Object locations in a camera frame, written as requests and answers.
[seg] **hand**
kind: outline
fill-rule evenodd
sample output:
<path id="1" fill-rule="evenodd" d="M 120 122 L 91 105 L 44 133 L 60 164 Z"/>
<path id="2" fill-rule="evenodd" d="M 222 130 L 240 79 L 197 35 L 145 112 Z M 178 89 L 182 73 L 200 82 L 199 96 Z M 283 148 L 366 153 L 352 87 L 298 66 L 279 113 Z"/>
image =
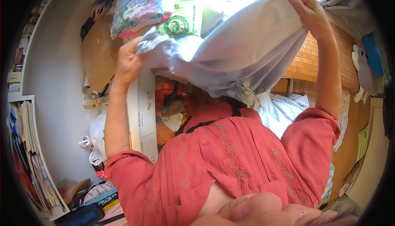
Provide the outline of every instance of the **hand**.
<path id="1" fill-rule="evenodd" d="M 141 36 L 136 37 L 119 48 L 113 84 L 123 90 L 127 90 L 129 85 L 140 75 L 143 60 L 141 56 L 135 55 L 135 51 L 136 45 L 140 42 L 141 38 Z"/>
<path id="2" fill-rule="evenodd" d="M 288 0 L 299 14 L 303 25 L 317 40 L 333 36 L 332 28 L 323 7 L 317 0 Z"/>

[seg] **white plastic bag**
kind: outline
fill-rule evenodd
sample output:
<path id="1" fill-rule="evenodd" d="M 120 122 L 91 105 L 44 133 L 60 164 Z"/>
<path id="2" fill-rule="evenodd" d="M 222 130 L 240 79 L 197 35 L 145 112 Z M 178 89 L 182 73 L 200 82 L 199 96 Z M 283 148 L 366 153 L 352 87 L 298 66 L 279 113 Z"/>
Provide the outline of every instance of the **white plastic bag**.
<path id="1" fill-rule="evenodd" d="M 104 125 L 106 124 L 107 113 L 104 111 L 91 121 L 89 134 L 93 148 L 89 155 L 89 162 L 93 165 L 99 165 L 107 160 L 106 149 L 104 148 Z"/>

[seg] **embroidered red blouse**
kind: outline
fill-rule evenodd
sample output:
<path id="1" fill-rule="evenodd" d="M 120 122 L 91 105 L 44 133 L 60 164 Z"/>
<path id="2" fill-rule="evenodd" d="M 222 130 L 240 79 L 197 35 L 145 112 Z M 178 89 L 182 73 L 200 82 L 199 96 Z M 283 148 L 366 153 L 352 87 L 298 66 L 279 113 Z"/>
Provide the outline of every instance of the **embroidered red blouse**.
<path id="1" fill-rule="evenodd" d="M 308 108 L 281 140 L 256 111 L 231 117 L 227 103 L 207 106 L 184 128 L 217 120 L 180 134 L 163 147 L 154 166 L 140 152 L 108 159 L 105 172 L 116 186 L 131 225 L 189 225 L 217 181 L 235 198 L 272 192 L 283 205 L 316 207 L 329 176 L 331 149 L 340 129 L 337 117 Z"/>

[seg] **person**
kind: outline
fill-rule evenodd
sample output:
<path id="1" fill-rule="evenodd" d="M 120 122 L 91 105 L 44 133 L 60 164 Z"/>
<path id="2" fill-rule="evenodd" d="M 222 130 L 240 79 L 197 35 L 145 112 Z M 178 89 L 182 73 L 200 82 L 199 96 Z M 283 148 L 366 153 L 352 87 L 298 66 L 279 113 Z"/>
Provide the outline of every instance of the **person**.
<path id="1" fill-rule="evenodd" d="M 316 0 L 288 0 L 318 43 L 316 106 L 281 140 L 256 111 L 208 105 L 169 140 L 156 165 L 129 150 L 126 93 L 144 57 L 135 38 L 119 49 L 105 127 L 105 172 L 131 225 L 353 225 L 353 213 L 315 207 L 340 129 L 339 53 Z"/>

